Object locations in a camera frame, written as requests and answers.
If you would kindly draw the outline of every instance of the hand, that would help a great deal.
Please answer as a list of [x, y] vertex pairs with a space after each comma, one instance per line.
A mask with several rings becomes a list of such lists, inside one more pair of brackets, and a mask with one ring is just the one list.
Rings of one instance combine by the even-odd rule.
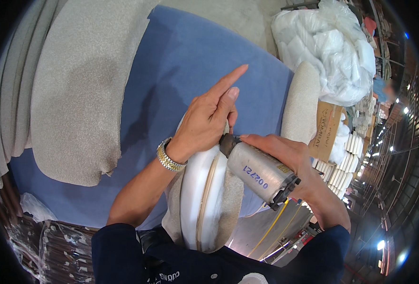
[[236, 68], [208, 92], [192, 100], [181, 126], [166, 148], [170, 159], [182, 164], [194, 153], [211, 149], [221, 138], [227, 120], [230, 133], [233, 133], [238, 117], [235, 100], [240, 90], [230, 87], [247, 68], [248, 65]]
[[309, 159], [309, 148], [302, 142], [292, 141], [274, 134], [260, 136], [243, 134], [241, 140], [275, 157], [289, 167], [300, 179], [301, 183], [288, 197], [308, 201], [314, 195], [316, 183], [322, 179], [312, 168]]

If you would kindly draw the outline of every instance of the factory floor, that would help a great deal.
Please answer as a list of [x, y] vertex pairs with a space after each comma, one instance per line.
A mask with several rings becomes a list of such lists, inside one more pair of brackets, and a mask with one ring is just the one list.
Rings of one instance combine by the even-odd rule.
[[[163, 0], [161, 4], [212, 20], [278, 57], [271, 31], [273, 16], [281, 7], [302, 2], [305, 0]], [[306, 207], [293, 201], [282, 208], [240, 218], [227, 245], [253, 259], [267, 256], [278, 240], [307, 226], [311, 217]]]

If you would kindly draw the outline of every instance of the worker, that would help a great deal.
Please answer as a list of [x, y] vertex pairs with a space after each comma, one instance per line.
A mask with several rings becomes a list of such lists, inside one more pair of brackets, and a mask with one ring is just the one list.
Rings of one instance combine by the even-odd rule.
[[[247, 68], [236, 68], [192, 100], [181, 127], [165, 148], [173, 162], [185, 164], [194, 153], [216, 145], [227, 120], [233, 131], [239, 89], [231, 86]], [[348, 249], [350, 220], [343, 202], [311, 167], [307, 145], [273, 134], [244, 134], [241, 140], [276, 157], [297, 174], [302, 181], [290, 197], [309, 204], [324, 232], [283, 268], [225, 246], [210, 254], [186, 249], [174, 244], [162, 227], [140, 232], [140, 237], [135, 228], [176, 175], [155, 158], [118, 193], [107, 225], [92, 238], [96, 283], [242, 283], [245, 276], [251, 277], [249, 283], [337, 283]]]
[[397, 95], [394, 91], [391, 80], [385, 82], [376, 74], [374, 77], [373, 97], [376, 98], [380, 103], [394, 103], [394, 101], [397, 99]]

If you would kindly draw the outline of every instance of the wristwatch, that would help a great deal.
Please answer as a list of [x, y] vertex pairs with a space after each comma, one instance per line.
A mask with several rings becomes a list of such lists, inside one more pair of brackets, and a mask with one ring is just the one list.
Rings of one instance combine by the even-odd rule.
[[184, 170], [184, 168], [187, 165], [187, 162], [184, 164], [179, 164], [167, 156], [167, 154], [165, 153], [165, 148], [167, 147], [167, 144], [170, 142], [170, 140], [172, 140], [171, 137], [165, 139], [164, 141], [162, 141], [161, 144], [159, 144], [159, 146], [157, 146], [156, 155], [159, 159], [159, 162], [166, 169], [172, 170], [174, 172], [179, 172]]

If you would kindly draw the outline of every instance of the navy sleeve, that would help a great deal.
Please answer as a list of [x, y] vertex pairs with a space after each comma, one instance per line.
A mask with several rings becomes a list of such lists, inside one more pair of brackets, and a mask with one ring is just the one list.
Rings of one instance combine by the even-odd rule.
[[283, 270], [300, 283], [339, 283], [349, 241], [350, 234], [341, 225], [328, 228], [310, 240]]
[[91, 251], [97, 284], [146, 283], [142, 247], [133, 226], [105, 226], [91, 239]]

